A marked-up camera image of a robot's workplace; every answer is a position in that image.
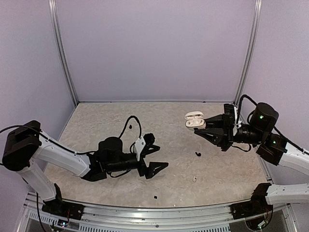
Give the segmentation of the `white earbuds charging case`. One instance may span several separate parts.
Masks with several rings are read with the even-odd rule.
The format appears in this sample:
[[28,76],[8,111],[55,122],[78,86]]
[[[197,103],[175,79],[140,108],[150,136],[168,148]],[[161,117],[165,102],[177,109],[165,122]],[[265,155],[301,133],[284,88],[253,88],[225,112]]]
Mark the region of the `white earbuds charging case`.
[[185,126],[189,130],[200,130],[206,128],[206,122],[204,120],[204,114],[201,111],[189,112],[185,115]]

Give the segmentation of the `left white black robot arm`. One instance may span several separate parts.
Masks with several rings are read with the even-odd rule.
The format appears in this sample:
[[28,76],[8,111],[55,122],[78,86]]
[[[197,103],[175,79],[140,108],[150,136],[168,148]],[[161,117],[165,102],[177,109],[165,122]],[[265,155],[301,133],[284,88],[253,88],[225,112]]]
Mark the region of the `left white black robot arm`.
[[133,144],[133,152],[123,152],[120,137],[108,137],[99,142],[96,151],[77,152],[60,145],[41,130],[40,122],[7,127],[9,131],[2,157],[3,166],[20,176],[37,192],[43,203],[57,215],[67,211],[60,188],[52,183],[36,163],[43,160],[65,169],[88,182],[106,179],[114,172],[121,175],[137,170],[141,177],[153,178],[168,167],[167,162],[146,164],[147,155],[160,150],[152,133],[140,136]]

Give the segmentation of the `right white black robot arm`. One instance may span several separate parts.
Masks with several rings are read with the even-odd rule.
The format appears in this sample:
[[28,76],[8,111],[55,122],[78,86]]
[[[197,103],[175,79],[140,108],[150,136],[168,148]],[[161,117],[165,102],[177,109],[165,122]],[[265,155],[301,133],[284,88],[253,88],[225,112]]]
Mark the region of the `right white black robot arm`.
[[[256,153],[266,162],[275,166],[288,167],[303,174],[309,173],[309,152],[297,147],[286,137],[273,133],[279,114],[269,104],[256,105],[247,124],[239,123],[235,118],[236,108],[225,104],[224,114],[207,119],[195,118],[186,123],[194,133],[213,145],[227,151],[233,143],[248,144],[256,147]],[[256,215],[266,205],[277,203],[308,203],[309,185],[259,184],[247,203],[247,211]]]

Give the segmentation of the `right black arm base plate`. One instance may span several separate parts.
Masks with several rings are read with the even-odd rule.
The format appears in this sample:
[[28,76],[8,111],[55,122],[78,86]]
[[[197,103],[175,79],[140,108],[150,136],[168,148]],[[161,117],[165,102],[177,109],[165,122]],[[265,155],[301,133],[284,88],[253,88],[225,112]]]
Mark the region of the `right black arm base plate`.
[[273,210],[273,205],[266,201],[270,183],[259,184],[248,201],[234,203],[230,206],[233,219],[252,217]]

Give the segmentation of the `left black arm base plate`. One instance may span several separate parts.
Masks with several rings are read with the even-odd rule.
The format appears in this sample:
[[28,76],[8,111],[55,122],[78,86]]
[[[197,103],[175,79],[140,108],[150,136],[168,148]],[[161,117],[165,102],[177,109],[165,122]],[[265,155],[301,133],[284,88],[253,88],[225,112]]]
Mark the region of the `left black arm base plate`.
[[53,200],[43,201],[42,211],[67,219],[81,220],[85,206],[64,201],[59,186],[57,184],[54,184],[54,186],[56,196]]

